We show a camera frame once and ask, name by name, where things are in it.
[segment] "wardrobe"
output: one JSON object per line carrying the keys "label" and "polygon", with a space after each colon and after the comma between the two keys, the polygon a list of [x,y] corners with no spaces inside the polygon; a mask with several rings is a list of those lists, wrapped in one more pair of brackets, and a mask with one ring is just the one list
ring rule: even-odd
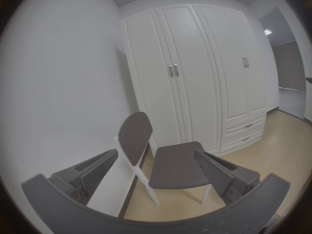
{"label": "wardrobe", "polygon": [[121,24],[139,109],[153,127],[153,154],[161,146],[198,141],[222,155],[260,140],[265,75],[244,13],[181,4]]}

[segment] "wardrobe door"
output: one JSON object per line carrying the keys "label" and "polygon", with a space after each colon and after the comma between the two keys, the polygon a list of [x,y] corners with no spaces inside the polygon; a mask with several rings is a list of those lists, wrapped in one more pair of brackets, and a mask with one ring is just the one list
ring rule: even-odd
{"label": "wardrobe door", "polygon": [[266,79],[259,47],[255,33],[244,13],[230,9],[227,9],[227,13],[240,35],[247,57],[250,91],[249,117],[252,117],[266,111]]}
{"label": "wardrobe door", "polygon": [[124,19],[122,31],[138,105],[153,127],[153,153],[158,147],[185,142],[177,83],[156,11]]}
{"label": "wardrobe door", "polygon": [[219,152],[221,96],[213,53],[192,5],[156,10],[175,68],[186,141]]}
{"label": "wardrobe door", "polygon": [[231,22],[222,7],[193,4],[211,43],[222,95],[222,124],[248,118],[248,77]]}

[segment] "floor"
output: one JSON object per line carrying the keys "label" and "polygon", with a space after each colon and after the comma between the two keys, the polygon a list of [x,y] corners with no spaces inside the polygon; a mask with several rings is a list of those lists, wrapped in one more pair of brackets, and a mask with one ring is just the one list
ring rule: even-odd
{"label": "floor", "polygon": [[[276,212],[282,216],[296,198],[312,169],[312,127],[303,121],[275,111],[267,116],[262,139],[246,148],[222,156],[223,159],[258,171],[263,180],[274,173],[291,183],[290,190]],[[149,151],[143,172],[150,176],[153,156]],[[225,206],[213,187],[201,205],[204,187],[184,190],[155,190],[157,207],[138,180],[124,218],[136,221],[174,221],[213,212]]]}
{"label": "floor", "polygon": [[305,116],[306,93],[285,88],[280,88],[279,90],[279,110],[303,119]]}

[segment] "open doorway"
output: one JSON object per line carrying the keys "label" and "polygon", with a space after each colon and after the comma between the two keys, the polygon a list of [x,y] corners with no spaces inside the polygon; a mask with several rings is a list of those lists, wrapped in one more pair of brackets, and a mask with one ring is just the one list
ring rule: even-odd
{"label": "open doorway", "polygon": [[294,34],[278,8],[260,22],[270,41],[276,61],[279,110],[303,119],[306,104],[305,72]]}

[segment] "metal handle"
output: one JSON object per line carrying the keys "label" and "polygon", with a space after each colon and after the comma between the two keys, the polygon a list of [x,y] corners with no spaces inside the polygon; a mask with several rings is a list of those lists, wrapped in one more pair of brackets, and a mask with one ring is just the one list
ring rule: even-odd
{"label": "metal handle", "polygon": [[169,74],[170,74],[170,77],[174,76],[174,73],[172,72],[172,65],[171,64],[169,65]]}
{"label": "metal handle", "polygon": [[179,72],[177,71],[177,64],[174,65],[174,71],[175,71],[176,77],[178,77],[179,76]]}

